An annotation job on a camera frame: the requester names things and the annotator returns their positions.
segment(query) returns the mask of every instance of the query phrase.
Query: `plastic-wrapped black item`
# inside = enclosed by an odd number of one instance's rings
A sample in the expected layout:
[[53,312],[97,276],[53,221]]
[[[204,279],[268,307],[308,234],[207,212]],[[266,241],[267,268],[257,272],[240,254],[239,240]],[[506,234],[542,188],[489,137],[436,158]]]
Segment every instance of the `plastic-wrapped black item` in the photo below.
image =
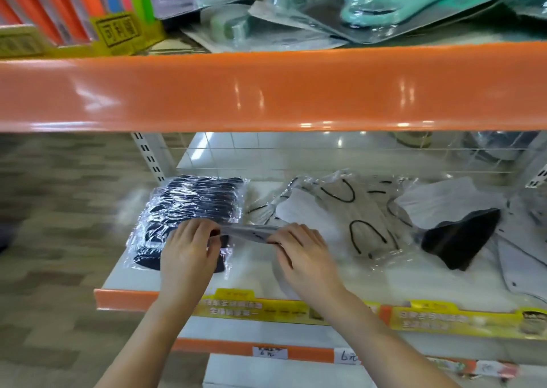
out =
[[[127,240],[132,267],[160,269],[160,255],[169,233],[186,219],[208,218],[238,222],[243,214],[248,180],[181,175],[156,188]],[[231,254],[227,236],[221,237],[221,256],[215,273],[224,271]]]

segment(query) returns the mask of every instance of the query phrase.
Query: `hand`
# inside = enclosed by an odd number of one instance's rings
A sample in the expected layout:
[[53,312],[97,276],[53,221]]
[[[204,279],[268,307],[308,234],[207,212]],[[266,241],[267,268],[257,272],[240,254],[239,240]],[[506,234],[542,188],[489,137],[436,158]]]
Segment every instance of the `hand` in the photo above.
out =
[[277,260],[291,288],[323,316],[349,293],[317,230],[290,224],[272,234],[268,242],[277,246]]
[[194,310],[215,272],[221,238],[209,236],[220,229],[210,219],[190,219],[171,232],[161,252],[158,303],[163,309],[175,314]]

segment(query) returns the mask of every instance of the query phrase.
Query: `person's right hand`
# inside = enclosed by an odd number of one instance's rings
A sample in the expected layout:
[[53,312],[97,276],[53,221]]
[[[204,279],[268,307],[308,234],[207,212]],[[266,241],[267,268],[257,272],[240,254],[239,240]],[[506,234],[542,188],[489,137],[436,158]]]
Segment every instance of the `person's right hand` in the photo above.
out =
[[277,246],[277,260],[285,279],[304,302],[324,315],[348,291],[317,230],[290,224],[268,238]]

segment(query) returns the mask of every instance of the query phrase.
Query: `forearm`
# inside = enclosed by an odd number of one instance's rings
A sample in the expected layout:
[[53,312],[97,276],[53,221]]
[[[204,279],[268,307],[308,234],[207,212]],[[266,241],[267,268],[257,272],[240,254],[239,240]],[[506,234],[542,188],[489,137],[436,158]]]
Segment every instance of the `forearm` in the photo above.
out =
[[154,302],[95,388],[156,388],[173,343],[191,313],[171,311]]
[[378,388],[458,388],[426,357],[347,292],[325,318],[355,350]]

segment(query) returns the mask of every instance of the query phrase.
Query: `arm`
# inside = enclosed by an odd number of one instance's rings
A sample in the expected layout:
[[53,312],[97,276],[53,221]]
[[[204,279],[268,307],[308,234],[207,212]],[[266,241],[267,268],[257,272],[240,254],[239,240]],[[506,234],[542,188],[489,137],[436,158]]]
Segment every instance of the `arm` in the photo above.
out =
[[349,343],[378,388],[459,387],[344,287],[316,230],[291,224],[268,241],[288,283]]
[[95,388],[153,388],[168,354],[192,315],[217,265],[220,227],[208,219],[184,221],[161,252],[157,300]]

